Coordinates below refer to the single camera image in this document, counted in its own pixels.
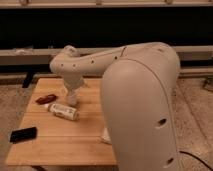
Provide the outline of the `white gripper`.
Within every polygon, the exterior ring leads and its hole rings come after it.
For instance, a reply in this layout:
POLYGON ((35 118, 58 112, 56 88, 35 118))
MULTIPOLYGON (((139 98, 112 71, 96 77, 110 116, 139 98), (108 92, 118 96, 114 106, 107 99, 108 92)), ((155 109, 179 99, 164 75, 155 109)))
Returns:
POLYGON ((68 94, 74 94, 78 88, 85 85, 82 75, 65 75, 63 81, 68 94))

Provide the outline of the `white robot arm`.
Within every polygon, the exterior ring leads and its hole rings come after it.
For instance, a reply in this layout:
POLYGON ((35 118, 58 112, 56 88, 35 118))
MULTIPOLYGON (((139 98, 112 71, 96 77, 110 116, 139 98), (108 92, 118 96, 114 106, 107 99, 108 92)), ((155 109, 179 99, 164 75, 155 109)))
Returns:
POLYGON ((132 44, 86 56, 67 46, 50 69, 70 95, 85 76, 102 77, 101 107, 119 171, 182 171, 171 102, 180 60, 171 46, 132 44))

